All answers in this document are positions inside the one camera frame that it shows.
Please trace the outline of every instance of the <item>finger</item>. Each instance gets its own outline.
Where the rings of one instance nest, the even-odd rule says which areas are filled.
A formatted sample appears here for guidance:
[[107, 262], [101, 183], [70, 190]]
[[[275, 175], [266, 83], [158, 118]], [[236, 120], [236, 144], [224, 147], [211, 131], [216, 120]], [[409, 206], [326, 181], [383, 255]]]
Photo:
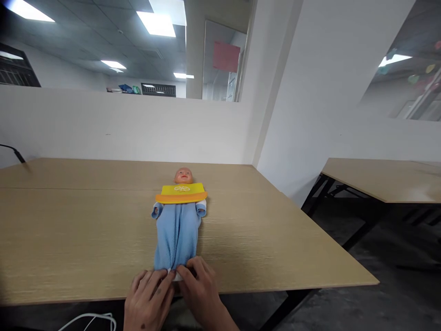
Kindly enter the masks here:
[[140, 280], [138, 289], [136, 290], [136, 296], [140, 296], [144, 289], [147, 286], [148, 281], [150, 280], [151, 276], [153, 274], [153, 271], [147, 271], [144, 277]]
[[142, 294], [141, 300], [144, 302], [150, 301], [155, 290], [158, 288], [159, 282], [167, 276], [167, 270], [155, 270], [147, 283], [146, 288]]
[[170, 286], [164, 296], [164, 301], [161, 304], [161, 325], [160, 327], [162, 328], [162, 325], [164, 324], [165, 318], [167, 317], [167, 315], [169, 314], [170, 311], [170, 306], [171, 306], [171, 302], [173, 300], [173, 296], [175, 295], [175, 289], [173, 286]]
[[194, 257], [188, 260], [187, 268], [194, 268], [200, 279], [204, 278], [207, 274], [207, 271], [204, 269], [204, 266], [202, 265], [200, 257]]
[[178, 268], [176, 268], [176, 271], [179, 275], [181, 275], [183, 282], [185, 283], [185, 285], [187, 285], [187, 287], [195, 288], [196, 286], [198, 286], [198, 282], [196, 281], [190, 270], [188, 270], [186, 267], [180, 265], [178, 266]]
[[199, 257], [199, 258], [201, 259], [201, 262], [202, 262], [202, 265], [204, 266], [205, 271], [211, 275], [214, 275], [215, 271], [213, 270], [213, 268], [211, 268], [202, 257]]
[[162, 303], [162, 301], [164, 301], [165, 295], [167, 294], [167, 291], [171, 286], [171, 282], [173, 281], [173, 279], [175, 279], [175, 276], [176, 271], [170, 271], [167, 277], [165, 277], [161, 284], [158, 286], [158, 289], [156, 290], [152, 298], [152, 300], [154, 300], [158, 306]]
[[189, 296], [190, 290], [188, 289], [187, 285], [184, 281], [178, 282], [179, 289], [181, 291], [182, 296], [184, 297], [184, 300], [186, 300]]
[[139, 286], [139, 282], [146, 275], [146, 273], [147, 273], [147, 270], [143, 270], [133, 278], [132, 285], [130, 286], [130, 293], [131, 294], [134, 294], [136, 292], [136, 290], [138, 289], [138, 286]]

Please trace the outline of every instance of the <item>blue cloth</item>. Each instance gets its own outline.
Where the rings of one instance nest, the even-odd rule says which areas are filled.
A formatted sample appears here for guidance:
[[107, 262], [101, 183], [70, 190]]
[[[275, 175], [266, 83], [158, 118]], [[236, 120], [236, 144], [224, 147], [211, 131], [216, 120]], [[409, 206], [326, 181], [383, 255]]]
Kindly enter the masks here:
[[153, 206], [152, 217], [157, 219], [158, 229], [155, 270], [174, 270], [196, 256], [198, 229], [206, 213], [205, 206], [195, 202], [166, 205], [157, 202]]

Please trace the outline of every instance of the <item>doll head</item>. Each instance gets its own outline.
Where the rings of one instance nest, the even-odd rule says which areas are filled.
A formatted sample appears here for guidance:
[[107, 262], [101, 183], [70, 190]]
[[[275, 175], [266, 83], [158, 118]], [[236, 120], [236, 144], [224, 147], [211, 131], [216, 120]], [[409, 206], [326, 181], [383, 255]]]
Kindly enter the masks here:
[[180, 168], [175, 174], [176, 184], [193, 184], [193, 174], [188, 168]]

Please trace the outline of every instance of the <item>human hand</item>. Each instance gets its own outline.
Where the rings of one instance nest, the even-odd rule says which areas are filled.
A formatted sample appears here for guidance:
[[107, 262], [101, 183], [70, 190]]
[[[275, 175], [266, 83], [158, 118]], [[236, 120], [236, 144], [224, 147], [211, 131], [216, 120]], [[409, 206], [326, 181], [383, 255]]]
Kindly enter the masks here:
[[237, 330], [228, 310], [219, 298], [214, 270], [201, 258], [194, 257], [187, 262], [194, 268], [196, 278], [184, 266], [176, 269], [183, 281], [179, 288], [194, 318], [204, 330]]
[[124, 303], [124, 331], [159, 331], [170, 310], [176, 272], [141, 271], [132, 281]]

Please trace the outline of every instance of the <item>table top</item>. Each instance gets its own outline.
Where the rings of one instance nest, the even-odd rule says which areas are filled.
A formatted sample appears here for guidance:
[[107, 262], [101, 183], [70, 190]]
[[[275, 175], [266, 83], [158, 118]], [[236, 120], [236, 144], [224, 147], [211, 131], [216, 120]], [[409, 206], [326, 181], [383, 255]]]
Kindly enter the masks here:
[[335, 159], [322, 173], [386, 203], [441, 203], [441, 163]]
[[378, 283], [250, 165], [37, 159], [0, 170], [4, 303], [125, 297], [153, 267], [154, 197], [181, 166], [208, 192], [198, 254], [221, 292]]

